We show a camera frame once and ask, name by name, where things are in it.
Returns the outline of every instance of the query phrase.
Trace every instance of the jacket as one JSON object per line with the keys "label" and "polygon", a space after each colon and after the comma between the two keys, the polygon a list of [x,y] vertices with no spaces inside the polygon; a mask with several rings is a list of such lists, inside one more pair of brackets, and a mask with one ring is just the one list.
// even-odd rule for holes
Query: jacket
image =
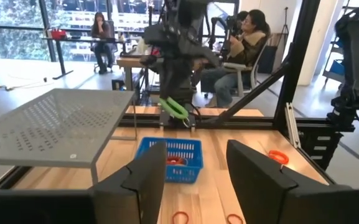
{"label": "jacket", "polygon": [[103,29],[103,32],[100,33],[98,25],[94,24],[91,29],[91,36],[94,38],[97,37],[97,38],[102,38],[102,39],[109,38],[110,37],[110,26],[106,21],[103,22],[102,29]]}
{"label": "jacket", "polygon": [[237,38],[239,42],[230,46],[227,62],[243,64],[252,69],[260,51],[268,40],[268,35],[262,31],[252,34],[241,34]]}

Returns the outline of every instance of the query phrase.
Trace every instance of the red object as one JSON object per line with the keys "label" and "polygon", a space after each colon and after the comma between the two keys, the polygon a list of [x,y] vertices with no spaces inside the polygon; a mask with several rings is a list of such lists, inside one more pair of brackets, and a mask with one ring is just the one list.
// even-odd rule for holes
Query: red object
{"label": "red object", "polygon": [[64,37],[66,37],[66,31],[64,31],[64,30],[52,30],[50,32],[50,35],[52,36],[52,38],[54,40],[61,40]]}
{"label": "red object", "polygon": [[186,165],[186,160],[178,156],[169,156],[167,165]]}
{"label": "red object", "polygon": [[152,55],[160,55],[160,50],[159,49],[153,49]]}
{"label": "red object", "polygon": [[172,224],[175,224],[175,217],[178,215],[183,215],[186,217],[186,222],[184,224],[187,224],[189,222],[189,215],[186,212],[175,212],[175,214],[172,216]]}
{"label": "red object", "polygon": [[232,224],[232,222],[230,221],[232,218],[238,219],[240,223],[243,224],[243,219],[236,214],[230,214],[227,216],[226,221],[228,222],[228,224]]}
{"label": "red object", "polygon": [[286,156],[283,152],[279,152],[276,150],[271,150],[268,153],[269,158],[274,159],[275,161],[278,161],[278,163],[282,165],[287,165],[289,163],[289,158]]}

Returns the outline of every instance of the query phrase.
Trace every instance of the orange rubber band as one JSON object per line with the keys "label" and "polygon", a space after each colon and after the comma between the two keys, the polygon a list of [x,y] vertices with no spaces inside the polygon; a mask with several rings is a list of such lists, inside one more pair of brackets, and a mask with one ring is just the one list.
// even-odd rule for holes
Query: orange rubber band
{"label": "orange rubber band", "polygon": [[[186,222],[184,224],[188,224],[189,222],[189,215],[186,213],[186,212],[175,212],[175,214],[172,216],[172,224],[175,224],[175,217],[178,216],[178,215],[183,215],[186,217]],[[243,224],[243,219],[236,215],[236,214],[229,214],[227,217],[226,217],[226,221],[228,222],[228,224],[233,224],[230,220],[232,218],[236,218],[240,221],[241,224]]]}
{"label": "orange rubber band", "polygon": [[274,159],[275,161],[277,161],[278,163],[280,163],[282,165],[287,165],[290,161],[288,156],[286,156],[283,152],[279,152],[276,150],[269,151],[268,157],[271,159]]}
{"label": "orange rubber band", "polygon": [[167,158],[167,165],[185,165],[186,160],[178,156],[170,156]]}
{"label": "orange rubber band", "polygon": [[175,212],[175,214],[172,216],[172,224],[175,224],[175,217],[178,215],[183,215],[186,217],[186,222],[184,224],[189,222],[189,215],[186,212]]}
{"label": "orange rubber band", "polygon": [[227,220],[228,224],[232,224],[232,222],[230,221],[231,218],[236,218],[240,221],[241,224],[243,224],[243,219],[236,214],[230,214],[227,216],[226,220]]}

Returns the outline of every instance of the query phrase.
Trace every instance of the green foliage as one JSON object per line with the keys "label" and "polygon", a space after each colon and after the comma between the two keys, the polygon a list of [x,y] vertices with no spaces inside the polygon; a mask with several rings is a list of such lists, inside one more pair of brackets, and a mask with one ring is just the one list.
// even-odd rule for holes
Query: green foliage
{"label": "green foliage", "polygon": [[[43,28],[38,1],[35,6],[30,0],[0,0],[0,25]],[[50,21],[59,18],[68,21],[62,6],[52,9],[51,1],[46,0]],[[0,58],[50,60],[47,41],[43,40],[41,30],[0,29]],[[71,59],[70,46],[62,43],[63,57]]]}

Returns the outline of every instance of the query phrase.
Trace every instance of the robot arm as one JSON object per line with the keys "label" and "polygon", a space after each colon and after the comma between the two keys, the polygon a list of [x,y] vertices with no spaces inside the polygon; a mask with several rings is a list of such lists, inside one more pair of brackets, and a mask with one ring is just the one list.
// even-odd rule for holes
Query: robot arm
{"label": "robot arm", "polygon": [[327,117],[337,126],[349,127],[355,119],[359,121],[359,8],[342,16],[335,31],[343,44],[345,82],[340,96],[332,100],[334,110]]}
{"label": "robot arm", "polygon": [[185,108],[173,98],[192,74],[193,60],[205,58],[214,67],[219,59],[198,41],[207,5],[212,0],[176,0],[166,4],[167,13],[162,23],[145,28],[146,44],[159,48],[160,58],[148,56],[141,62],[154,67],[164,81],[160,86],[160,103],[163,109],[178,119],[187,119]]}
{"label": "robot arm", "polygon": [[228,30],[228,27],[226,26],[226,22],[221,18],[221,17],[213,17],[211,18],[211,37],[210,37],[210,41],[208,42],[208,47],[213,50],[213,45],[216,41],[215,39],[215,27],[217,26],[217,22],[219,22],[224,30],[225,30],[225,36],[227,34],[227,30]]}
{"label": "robot arm", "polygon": [[211,18],[212,31],[211,31],[211,38],[209,42],[209,48],[211,50],[213,48],[213,44],[215,43],[215,26],[217,25],[217,22],[221,23],[225,30],[225,41],[223,42],[221,48],[221,56],[224,60],[226,60],[227,55],[229,54],[230,51],[230,36],[233,35],[233,31],[235,30],[234,27],[236,27],[236,18],[233,16],[228,16],[226,18],[226,21],[224,21],[221,17]]}

